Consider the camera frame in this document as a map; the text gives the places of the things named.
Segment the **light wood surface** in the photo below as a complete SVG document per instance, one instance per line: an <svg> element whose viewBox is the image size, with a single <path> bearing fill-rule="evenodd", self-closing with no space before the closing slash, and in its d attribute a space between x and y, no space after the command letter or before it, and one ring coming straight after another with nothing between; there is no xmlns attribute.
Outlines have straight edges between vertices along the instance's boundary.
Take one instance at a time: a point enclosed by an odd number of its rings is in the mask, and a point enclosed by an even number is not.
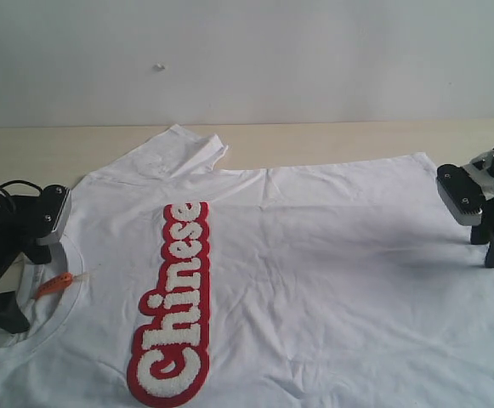
<svg viewBox="0 0 494 408"><path fill-rule="evenodd" d="M26 179L74 186L167 127L0 128L0 183ZM436 164L464 164L494 146L494 119L297 125L188 126L230 147L219 168L354 162L426 152ZM13 192L23 191L21 187ZM21 263L0 280L18 286Z"/></svg>

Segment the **orange tag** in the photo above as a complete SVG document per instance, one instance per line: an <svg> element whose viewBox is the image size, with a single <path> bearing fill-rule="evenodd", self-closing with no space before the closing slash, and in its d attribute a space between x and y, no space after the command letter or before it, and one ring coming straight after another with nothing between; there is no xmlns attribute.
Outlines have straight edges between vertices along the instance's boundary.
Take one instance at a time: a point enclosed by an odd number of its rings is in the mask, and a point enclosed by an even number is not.
<svg viewBox="0 0 494 408"><path fill-rule="evenodd" d="M63 291L73 283L73 275L69 272L65 272L61 275L47 280L39 286L37 293L35 293L35 300L38 300L41 296L48 295L49 293Z"/></svg>

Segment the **white wall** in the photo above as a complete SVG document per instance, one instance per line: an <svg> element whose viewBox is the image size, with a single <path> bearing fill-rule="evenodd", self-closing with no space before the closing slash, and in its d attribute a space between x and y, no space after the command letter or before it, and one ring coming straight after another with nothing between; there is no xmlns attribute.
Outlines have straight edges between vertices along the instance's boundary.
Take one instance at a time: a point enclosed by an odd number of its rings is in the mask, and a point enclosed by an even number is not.
<svg viewBox="0 0 494 408"><path fill-rule="evenodd" d="M0 0L0 126L490 116L494 0Z"/></svg>

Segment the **t-shirt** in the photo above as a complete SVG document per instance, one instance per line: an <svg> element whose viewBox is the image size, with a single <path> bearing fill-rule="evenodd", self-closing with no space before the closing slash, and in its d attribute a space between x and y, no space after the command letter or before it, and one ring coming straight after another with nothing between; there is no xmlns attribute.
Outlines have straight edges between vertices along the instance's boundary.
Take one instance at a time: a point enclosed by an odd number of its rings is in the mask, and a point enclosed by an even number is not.
<svg viewBox="0 0 494 408"><path fill-rule="evenodd" d="M419 153L216 170L178 126L72 191L87 279L0 332L0 407L494 407L494 269Z"/></svg>

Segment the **red and white patch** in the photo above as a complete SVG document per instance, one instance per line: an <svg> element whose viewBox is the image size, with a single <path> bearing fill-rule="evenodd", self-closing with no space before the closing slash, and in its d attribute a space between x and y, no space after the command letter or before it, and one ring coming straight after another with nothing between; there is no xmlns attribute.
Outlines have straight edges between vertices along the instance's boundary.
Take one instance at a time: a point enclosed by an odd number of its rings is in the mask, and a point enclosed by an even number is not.
<svg viewBox="0 0 494 408"><path fill-rule="evenodd" d="M133 335L128 386L145 405L174 407L197 394L209 370L208 205L169 205L163 215L163 264L139 302L154 319Z"/></svg>

